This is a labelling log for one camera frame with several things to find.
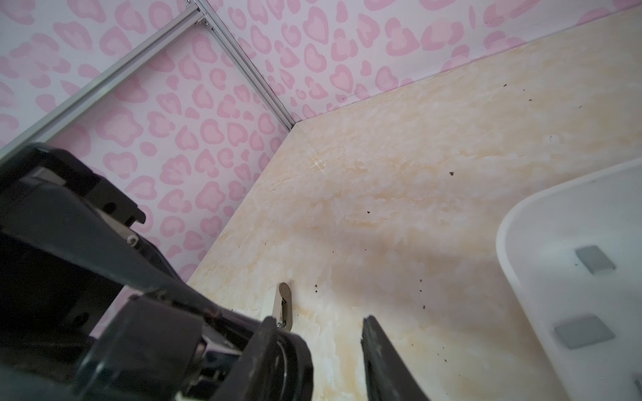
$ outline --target screw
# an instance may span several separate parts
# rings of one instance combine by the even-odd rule
[[[138,243],[138,237],[134,234],[130,235],[129,237],[127,237],[127,243],[131,247],[136,246],[136,244]]]

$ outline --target silver metal bar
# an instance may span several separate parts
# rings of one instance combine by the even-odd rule
[[[35,141],[46,142],[56,137],[110,94],[120,83],[131,77],[164,48],[203,19],[204,15],[198,10],[197,5],[188,6],[165,27],[0,149],[0,159],[12,155],[23,144]]]
[[[214,12],[207,0],[186,0],[189,4],[197,4],[198,7],[205,13],[205,21],[209,28],[218,39],[225,52],[230,56],[232,61],[241,69],[243,74],[250,80],[252,86],[256,89],[259,96],[265,103],[274,111],[274,114],[279,118],[281,123],[291,130],[295,122],[286,110],[285,106],[279,98],[272,92],[272,89],[265,81],[256,66],[250,61],[249,57],[241,49],[241,46],[236,42],[232,33],[227,29],[223,21]]]

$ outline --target white tray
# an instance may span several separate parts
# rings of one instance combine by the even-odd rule
[[[575,249],[616,265],[592,275]],[[499,263],[572,400],[641,401],[642,158],[538,192],[497,234]],[[554,328],[594,314],[616,335],[570,350]]]

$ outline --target gray square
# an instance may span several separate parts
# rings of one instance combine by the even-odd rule
[[[604,270],[615,270],[613,262],[604,255],[604,252],[602,252],[597,245],[590,245],[576,249],[575,255],[580,258],[591,274]]]
[[[561,324],[555,327],[555,332],[572,350],[615,338],[615,334],[595,315]]]

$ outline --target beige tool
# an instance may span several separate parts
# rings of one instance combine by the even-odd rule
[[[286,283],[280,283],[265,292],[261,320],[267,316],[273,316],[280,329],[292,329],[292,291]]]

